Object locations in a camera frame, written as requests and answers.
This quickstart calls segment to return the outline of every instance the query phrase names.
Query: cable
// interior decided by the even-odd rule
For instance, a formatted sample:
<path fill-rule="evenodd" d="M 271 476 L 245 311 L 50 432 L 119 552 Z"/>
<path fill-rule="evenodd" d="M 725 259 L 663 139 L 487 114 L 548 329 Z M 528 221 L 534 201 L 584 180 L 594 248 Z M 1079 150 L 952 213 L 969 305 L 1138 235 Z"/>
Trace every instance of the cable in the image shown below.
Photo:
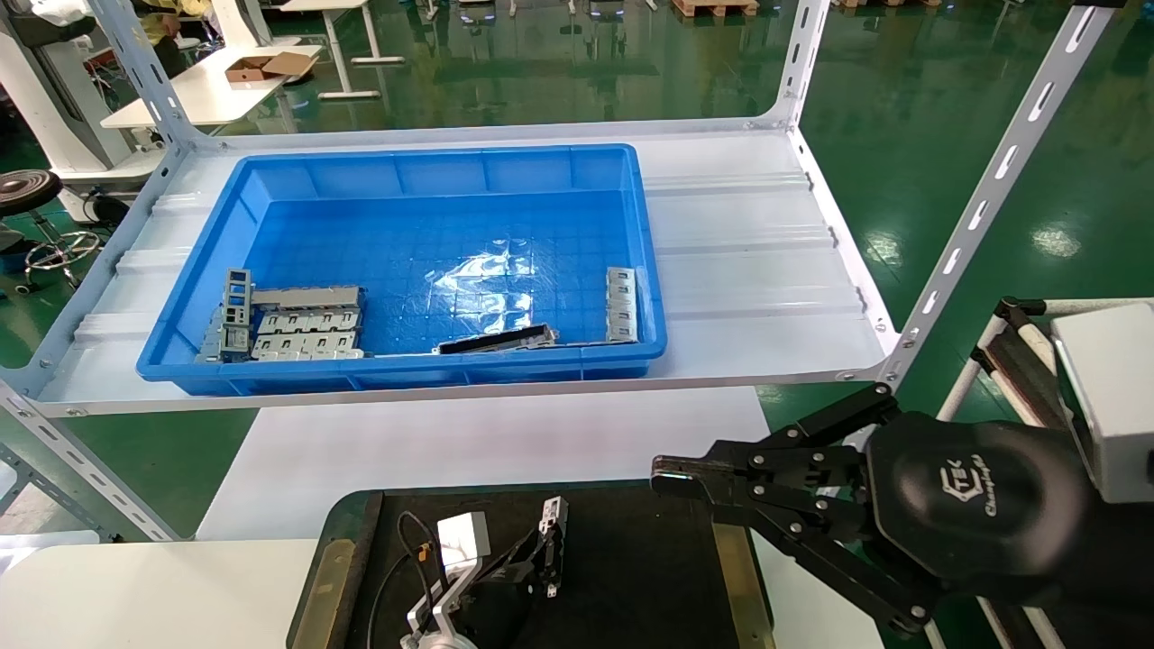
<path fill-rule="evenodd" d="M 392 575 L 397 572 L 397 568 L 399 568 L 400 565 L 409 559 L 413 560 L 413 566 L 417 568 L 417 574 L 421 579 L 421 589 L 425 591 L 425 602 L 428 603 L 427 604 L 428 611 L 425 612 L 425 619 L 421 620 L 420 625 L 418 625 L 418 628 L 424 633 L 425 629 L 428 628 L 429 621 L 432 621 L 433 619 L 433 589 L 429 587 L 428 575 L 426 575 L 425 569 L 421 568 L 421 558 L 418 554 L 418 551 L 413 547 L 411 543 L 409 543 L 409 537 L 405 536 L 406 519 L 412 520 L 414 523 L 417 523 L 417 527 L 419 527 L 421 529 L 421 532 L 424 532 L 425 535 L 426 544 L 433 552 L 433 562 L 437 567 L 437 577 L 441 582 L 441 592 L 447 592 L 449 590 L 449 583 L 444 575 L 444 565 L 441 564 L 441 542 L 437 539 L 436 535 L 433 534 L 433 530 L 429 529 L 429 527 L 425 523 L 425 521 L 420 520 L 417 516 L 417 514 L 413 514 L 407 509 L 402 512 L 400 515 L 397 516 L 397 538 L 400 539 L 400 547 L 404 549 L 405 553 L 402 554 L 396 560 L 396 562 L 394 562 L 392 566 L 389 568 L 389 572 L 384 574 L 384 579 L 381 580 L 381 585 L 377 588 L 376 595 L 373 597 L 373 607 L 369 610 L 369 616 L 368 616 L 368 629 L 367 629 L 367 636 L 365 639 L 365 649 L 373 649 L 373 639 L 376 635 L 376 619 L 377 619 L 376 613 L 377 609 L 381 605 L 381 597 L 384 594 L 385 585 L 389 583 L 389 580 L 392 577 Z"/>
<path fill-rule="evenodd" d="M 389 580 L 392 575 L 397 573 L 397 568 L 400 567 L 405 560 L 412 559 L 412 554 L 402 554 L 397 557 L 397 560 L 389 568 L 389 572 L 384 573 L 384 579 L 381 580 L 381 585 L 376 589 L 376 596 L 373 597 L 373 607 L 369 609 L 368 613 L 368 632 L 365 635 L 365 649 L 373 649 L 373 635 L 376 633 L 376 611 L 381 607 L 381 597 L 384 595 L 384 587 L 389 584 Z"/>
<path fill-rule="evenodd" d="M 433 534 L 433 530 L 430 530 L 429 527 L 425 524 L 425 521 L 420 520 L 417 516 L 417 514 L 413 514 L 412 512 L 405 509 L 404 512 L 400 513 L 399 516 L 397 516 L 397 536 L 400 537 L 400 545 L 405 549 L 405 551 L 409 552 L 410 554 L 413 554 L 413 559 L 417 559 L 417 555 L 414 554 L 414 551 L 412 549 L 412 545 L 410 545 L 409 539 L 405 537 L 404 522 L 406 519 L 417 523 L 417 527 L 421 528 L 421 531 L 425 532 L 425 539 L 428 542 L 429 549 L 433 551 L 433 559 L 434 559 L 433 565 L 436 567 L 437 581 L 441 582 L 441 592 L 448 592 L 449 580 L 445 577 L 444 574 L 444 564 L 441 562 L 441 542 L 437 539 L 436 535 Z M 433 606 L 432 597 L 429 598 L 428 602 L 429 606 Z"/>

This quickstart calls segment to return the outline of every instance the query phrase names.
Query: round stool seat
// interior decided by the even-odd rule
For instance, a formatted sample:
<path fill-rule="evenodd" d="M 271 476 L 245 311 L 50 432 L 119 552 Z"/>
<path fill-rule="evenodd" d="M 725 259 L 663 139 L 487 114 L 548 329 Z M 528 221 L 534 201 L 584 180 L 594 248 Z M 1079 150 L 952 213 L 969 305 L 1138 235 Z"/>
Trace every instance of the round stool seat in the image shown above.
<path fill-rule="evenodd" d="M 38 169 L 0 173 L 0 218 L 43 207 L 63 189 L 51 171 Z"/>

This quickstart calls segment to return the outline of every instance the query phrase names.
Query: desk leg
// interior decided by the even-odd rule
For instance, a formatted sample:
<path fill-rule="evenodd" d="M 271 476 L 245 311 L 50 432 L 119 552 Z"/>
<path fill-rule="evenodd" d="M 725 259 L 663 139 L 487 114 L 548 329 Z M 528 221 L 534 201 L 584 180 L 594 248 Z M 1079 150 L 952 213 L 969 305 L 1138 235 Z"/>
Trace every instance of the desk leg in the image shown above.
<path fill-rule="evenodd" d="M 340 51 L 340 42 L 337 40 L 337 30 L 332 27 L 334 12 L 321 12 L 324 16 L 324 30 L 329 32 L 329 47 L 332 50 L 332 62 L 337 65 L 337 76 L 340 77 L 340 92 L 321 92 L 319 99 L 369 99 L 380 97 L 376 90 L 354 91 L 349 83 L 349 70 L 345 69 L 345 54 Z"/>
<path fill-rule="evenodd" d="M 365 31 L 368 32 L 368 49 L 372 57 L 353 57 L 353 65 L 374 64 L 403 64 L 404 57 L 382 57 L 381 47 L 376 44 L 376 30 L 373 29 L 373 14 L 368 10 L 368 2 L 361 5 L 361 16 L 365 18 Z"/>
<path fill-rule="evenodd" d="M 292 117 L 292 104 L 288 103 L 284 88 L 277 88 L 276 96 L 280 117 L 285 120 L 285 133 L 297 133 L 297 120 Z"/>

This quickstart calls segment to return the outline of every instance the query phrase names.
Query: white table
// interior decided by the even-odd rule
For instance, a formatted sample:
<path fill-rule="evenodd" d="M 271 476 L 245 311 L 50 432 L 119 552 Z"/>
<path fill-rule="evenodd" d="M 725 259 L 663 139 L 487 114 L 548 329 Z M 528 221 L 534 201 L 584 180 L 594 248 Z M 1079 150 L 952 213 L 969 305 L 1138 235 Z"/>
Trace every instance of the white table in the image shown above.
<path fill-rule="evenodd" d="M 647 478 L 654 455 L 767 434 L 750 387 L 265 408 L 196 538 L 317 538 L 357 491 Z M 755 551 L 779 649 L 883 647 L 793 559 L 756 535 Z"/>
<path fill-rule="evenodd" d="M 320 45 L 225 47 L 177 75 L 172 80 L 172 89 L 177 92 L 188 121 L 195 126 L 217 126 L 239 121 L 265 97 L 276 92 L 280 112 L 285 118 L 285 128 L 290 133 L 295 133 L 292 107 L 284 94 L 279 92 L 287 77 L 278 76 L 265 81 L 233 84 L 228 82 L 224 70 L 241 57 L 275 57 L 280 52 L 316 57 L 320 51 Z M 165 109 L 160 107 L 159 111 L 160 119 L 164 119 Z M 100 120 L 100 126 L 105 128 L 151 127 L 155 124 L 153 115 L 143 99 L 136 99 Z"/>
<path fill-rule="evenodd" d="M 353 90 L 349 82 L 349 70 L 345 69 L 345 57 L 337 40 L 337 30 L 332 21 L 345 9 L 360 8 L 365 18 L 365 31 L 368 35 L 368 49 L 372 57 L 353 57 L 353 65 L 403 64 L 404 57 L 382 57 L 376 43 L 376 30 L 373 29 L 373 14 L 368 10 L 368 0 L 288 0 L 280 5 L 282 12 L 321 12 L 324 16 L 324 29 L 329 32 L 329 47 L 332 50 L 332 61 L 337 65 L 337 76 L 340 77 L 340 92 L 321 92 L 321 99 L 368 99 L 380 97 L 377 90 Z"/>
<path fill-rule="evenodd" d="M 285 649 L 316 540 L 50 547 L 0 577 L 5 649 Z"/>

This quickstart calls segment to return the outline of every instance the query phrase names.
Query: black mat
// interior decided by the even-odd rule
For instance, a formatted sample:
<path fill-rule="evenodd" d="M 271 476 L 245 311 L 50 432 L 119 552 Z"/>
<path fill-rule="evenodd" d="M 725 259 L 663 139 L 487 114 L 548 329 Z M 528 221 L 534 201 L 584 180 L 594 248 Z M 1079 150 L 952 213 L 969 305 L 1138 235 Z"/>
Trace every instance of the black mat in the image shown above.
<path fill-rule="evenodd" d="M 538 603 L 515 649 L 736 648 L 709 514 L 697 502 L 661 499 L 647 485 L 636 483 L 387 494 L 345 647 L 366 649 L 373 596 L 403 552 L 395 534 L 402 510 L 412 510 L 434 529 L 441 519 L 485 512 L 493 555 L 497 555 L 537 527 L 541 503 L 553 495 L 563 495 L 570 506 L 561 592 Z M 420 543 L 419 530 L 407 525 L 409 538 Z M 404 567 L 382 598 L 375 649 L 398 647 L 409 631 L 405 612 L 420 594 L 415 570 Z"/>

